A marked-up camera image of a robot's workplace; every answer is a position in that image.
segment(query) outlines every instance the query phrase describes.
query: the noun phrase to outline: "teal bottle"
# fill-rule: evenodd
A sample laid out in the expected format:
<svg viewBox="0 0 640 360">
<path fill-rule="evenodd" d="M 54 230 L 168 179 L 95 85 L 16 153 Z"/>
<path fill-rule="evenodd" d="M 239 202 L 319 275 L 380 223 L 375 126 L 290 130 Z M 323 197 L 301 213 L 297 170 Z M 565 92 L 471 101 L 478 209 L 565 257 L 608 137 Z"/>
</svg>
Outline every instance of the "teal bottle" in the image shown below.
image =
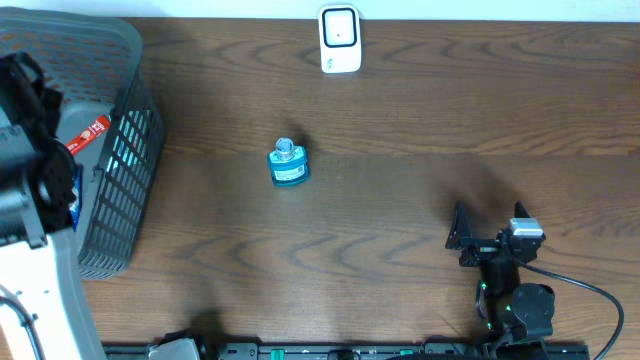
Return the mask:
<svg viewBox="0 0 640 360">
<path fill-rule="evenodd" d="M 294 145 L 291 139 L 278 139 L 276 149 L 267 155 L 267 164 L 275 186 L 298 185 L 311 175 L 306 150 Z"/>
</svg>

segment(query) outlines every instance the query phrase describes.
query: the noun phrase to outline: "gray basket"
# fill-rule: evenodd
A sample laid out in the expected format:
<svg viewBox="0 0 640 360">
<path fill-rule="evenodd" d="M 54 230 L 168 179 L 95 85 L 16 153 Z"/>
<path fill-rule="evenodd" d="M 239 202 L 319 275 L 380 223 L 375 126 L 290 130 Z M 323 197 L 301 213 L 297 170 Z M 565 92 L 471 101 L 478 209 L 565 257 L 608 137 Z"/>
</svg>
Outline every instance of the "gray basket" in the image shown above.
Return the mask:
<svg viewBox="0 0 640 360">
<path fill-rule="evenodd" d="M 29 53 L 47 86 L 64 92 L 57 135 L 64 144 L 110 115 L 106 134 L 81 150 L 80 274 L 126 269 L 164 143 L 164 127 L 142 81 L 142 41 L 124 21 L 0 8 L 0 56 Z"/>
</svg>

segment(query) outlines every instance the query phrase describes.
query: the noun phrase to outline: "wooden table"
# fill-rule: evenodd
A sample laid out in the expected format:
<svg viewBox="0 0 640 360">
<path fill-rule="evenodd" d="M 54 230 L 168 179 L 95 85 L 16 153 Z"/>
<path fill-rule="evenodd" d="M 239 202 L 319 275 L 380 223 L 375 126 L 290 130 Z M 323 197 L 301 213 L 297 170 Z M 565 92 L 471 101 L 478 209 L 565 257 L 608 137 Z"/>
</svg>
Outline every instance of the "wooden table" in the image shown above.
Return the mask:
<svg viewBox="0 0 640 360">
<path fill-rule="evenodd" d="M 522 200 L 548 236 L 532 264 L 617 296 L 608 358 L 637 358 L 638 24 L 364 21 L 361 70 L 328 76 L 315 21 L 130 22 L 168 138 L 131 268 L 85 282 L 103 340 L 469 338 L 454 201 L 493 236 Z M 282 136 L 311 157 L 296 188 L 266 166 Z M 556 291 L 552 339 L 594 356 L 613 305 L 521 275 Z"/>
</svg>

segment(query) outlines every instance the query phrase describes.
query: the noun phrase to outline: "red candy bar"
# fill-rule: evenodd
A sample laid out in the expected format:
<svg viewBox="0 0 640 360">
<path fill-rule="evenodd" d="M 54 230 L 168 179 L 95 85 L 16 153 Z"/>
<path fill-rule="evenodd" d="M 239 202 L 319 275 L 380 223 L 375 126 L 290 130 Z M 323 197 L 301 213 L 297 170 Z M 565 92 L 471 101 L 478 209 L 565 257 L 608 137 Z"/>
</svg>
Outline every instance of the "red candy bar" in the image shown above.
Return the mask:
<svg viewBox="0 0 640 360">
<path fill-rule="evenodd" d="M 99 116 L 98 119 L 96 119 L 96 121 L 87 128 L 87 130 L 83 131 L 82 134 L 78 135 L 67 144 L 67 149 L 71 151 L 72 155 L 77 154 L 80 150 L 91 144 L 91 142 L 98 138 L 98 136 L 103 132 L 107 131 L 110 124 L 111 123 L 106 116 Z"/>
</svg>

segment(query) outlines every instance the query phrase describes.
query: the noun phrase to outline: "white label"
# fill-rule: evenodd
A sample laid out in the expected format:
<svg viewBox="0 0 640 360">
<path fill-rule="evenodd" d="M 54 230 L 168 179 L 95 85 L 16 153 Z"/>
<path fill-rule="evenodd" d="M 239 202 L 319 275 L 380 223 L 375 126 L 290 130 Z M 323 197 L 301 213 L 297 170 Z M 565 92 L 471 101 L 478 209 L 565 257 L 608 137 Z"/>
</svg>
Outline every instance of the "white label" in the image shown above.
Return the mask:
<svg viewBox="0 0 640 360">
<path fill-rule="evenodd" d="M 273 174 L 276 176 L 276 180 L 280 180 L 280 181 L 289 181 L 289 180 L 297 179 L 300 176 L 304 175 L 304 165 L 300 165 L 297 168 L 292 170 L 284 170 L 284 171 L 274 170 Z"/>
</svg>

